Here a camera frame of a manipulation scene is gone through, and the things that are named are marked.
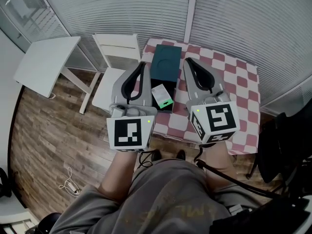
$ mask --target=white table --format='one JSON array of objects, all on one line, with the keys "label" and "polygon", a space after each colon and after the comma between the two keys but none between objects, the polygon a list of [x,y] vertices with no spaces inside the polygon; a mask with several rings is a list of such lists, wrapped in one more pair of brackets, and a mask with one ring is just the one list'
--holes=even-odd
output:
[{"label": "white table", "polygon": [[103,78],[94,95],[92,105],[99,107],[106,112],[109,111],[109,105],[112,104],[112,92],[115,81],[125,72],[117,68],[107,68]]},{"label": "white table", "polygon": [[65,67],[66,61],[79,41],[80,37],[63,37],[33,42],[20,62],[14,79],[49,98],[59,74],[63,74],[86,93],[79,111],[83,114],[100,72],[95,74],[88,87]]}]

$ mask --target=floor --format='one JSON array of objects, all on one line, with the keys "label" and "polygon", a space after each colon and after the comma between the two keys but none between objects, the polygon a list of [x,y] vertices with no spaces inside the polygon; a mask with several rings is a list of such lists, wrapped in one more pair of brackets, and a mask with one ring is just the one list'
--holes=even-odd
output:
[{"label": "floor", "polygon": [[[74,73],[87,84],[94,75],[77,70]],[[53,93],[57,95],[55,99],[47,99],[30,89],[24,90],[12,136],[11,174],[22,201],[39,219],[52,212],[63,212],[75,199],[58,188],[68,178],[69,166],[80,188],[86,184],[98,186],[116,153],[108,143],[109,115],[91,104],[93,96],[81,115],[84,93],[64,76],[58,78]],[[198,153],[192,144],[156,135],[151,148],[159,148],[164,157],[174,157],[184,149],[190,162]],[[254,155],[233,157],[239,180],[265,190],[277,187],[278,178],[265,184],[258,170],[252,179],[245,178],[253,161]]]}]

